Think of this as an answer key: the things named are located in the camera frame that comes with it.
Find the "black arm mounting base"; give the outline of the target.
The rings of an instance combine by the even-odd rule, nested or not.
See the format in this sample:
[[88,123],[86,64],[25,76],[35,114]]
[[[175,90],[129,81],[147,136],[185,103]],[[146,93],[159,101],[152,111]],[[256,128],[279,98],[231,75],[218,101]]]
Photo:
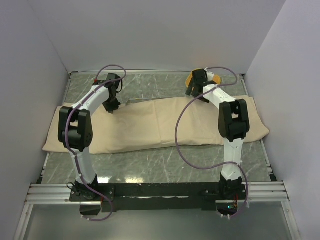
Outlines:
[[76,183],[69,200],[80,203],[84,215],[119,211],[192,210],[216,211],[217,201],[236,203],[245,200],[244,184],[230,183],[102,183],[93,184],[95,191]]

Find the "beige cloth wrap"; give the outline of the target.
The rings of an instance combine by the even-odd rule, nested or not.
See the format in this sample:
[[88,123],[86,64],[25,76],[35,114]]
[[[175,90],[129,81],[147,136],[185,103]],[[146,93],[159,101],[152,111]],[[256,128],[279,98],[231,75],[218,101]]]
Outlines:
[[91,117],[91,154],[115,154],[180,145],[223,145],[218,109],[190,97],[149,100],[122,106],[113,113],[100,106]]

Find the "orange woven bamboo tray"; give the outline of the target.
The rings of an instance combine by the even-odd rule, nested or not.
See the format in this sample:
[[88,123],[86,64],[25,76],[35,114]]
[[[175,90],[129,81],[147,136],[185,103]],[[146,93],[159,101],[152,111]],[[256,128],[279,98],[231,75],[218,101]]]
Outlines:
[[[192,73],[190,73],[189,76],[187,77],[186,81],[185,81],[186,87],[189,86],[189,84],[190,84],[190,82],[191,82],[191,80],[192,80],[192,77],[193,77],[193,75],[192,75]],[[207,72],[207,77],[208,77],[208,80],[209,80],[209,81],[213,81],[213,82],[215,82],[215,83],[218,84],[218,85],[221,84],[221,78],[220,78],[219,75],[217,75],[217,74],[215,74],[215,73],[213,73],[213,72],[208,71],[208,72]]]

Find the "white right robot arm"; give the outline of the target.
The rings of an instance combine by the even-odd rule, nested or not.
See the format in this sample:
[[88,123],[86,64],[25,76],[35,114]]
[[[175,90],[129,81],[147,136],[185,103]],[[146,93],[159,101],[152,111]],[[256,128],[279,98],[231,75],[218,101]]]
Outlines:
[[186,95],[213,104],[218,109],[218,132],[224,141],[223,167],[219,180],[219,195],[230,199],[242,192],[242,147],[250,130],[247,102],[236,99],[218,87],[218,76],[208,69],[196,69],[186,81]]

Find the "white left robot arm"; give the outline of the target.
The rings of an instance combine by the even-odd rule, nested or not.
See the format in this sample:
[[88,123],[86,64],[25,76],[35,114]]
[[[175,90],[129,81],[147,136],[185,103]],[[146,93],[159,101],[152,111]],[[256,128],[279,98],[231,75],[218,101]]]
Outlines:
[[90,156],[93,141],[91,117],[100,106],[110,114],[118,110],[121,103],[117,94],[122,88],[123,79],[109,73],[105,80],[95,79],[90,91],[79,102],[59,110],[58,141],[68,150],[75,168],[74,191],[81,192],[88,201],[95,200],[100,193]]

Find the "aluminium table edge rail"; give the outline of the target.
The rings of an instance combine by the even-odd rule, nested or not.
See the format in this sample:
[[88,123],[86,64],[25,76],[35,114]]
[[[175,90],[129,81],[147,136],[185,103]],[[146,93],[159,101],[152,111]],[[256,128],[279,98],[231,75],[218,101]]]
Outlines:
[[239,74],[238,76],[239,76],[239,80],[240,80],[240,82],[241,82],[241,84],[243,86],[243,89],[245,91],[245,94],[247,96],[249,96],[249,92],[248,92],[248,89],[247,89],[247,86],[246,86],[246,83],[245,83],[245,75],[244,74]]

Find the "steel mesh instrument tray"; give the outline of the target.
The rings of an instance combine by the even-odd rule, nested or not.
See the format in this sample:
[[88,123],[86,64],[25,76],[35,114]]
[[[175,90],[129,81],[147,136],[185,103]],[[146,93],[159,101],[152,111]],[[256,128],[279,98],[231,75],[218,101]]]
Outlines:
[[140,98],[129,99],[125,105],[129,106],[133,104],[143,103],[144,101],[145,101],[144,99],[140,99]]

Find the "aluminium front frame rail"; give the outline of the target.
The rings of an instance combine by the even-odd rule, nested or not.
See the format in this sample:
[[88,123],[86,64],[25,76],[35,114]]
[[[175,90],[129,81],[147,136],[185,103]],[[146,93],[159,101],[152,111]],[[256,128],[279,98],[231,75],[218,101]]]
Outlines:
[[31,184],[26,205],[100,205],[100,201],[70,201],[71,190],[66,184]]

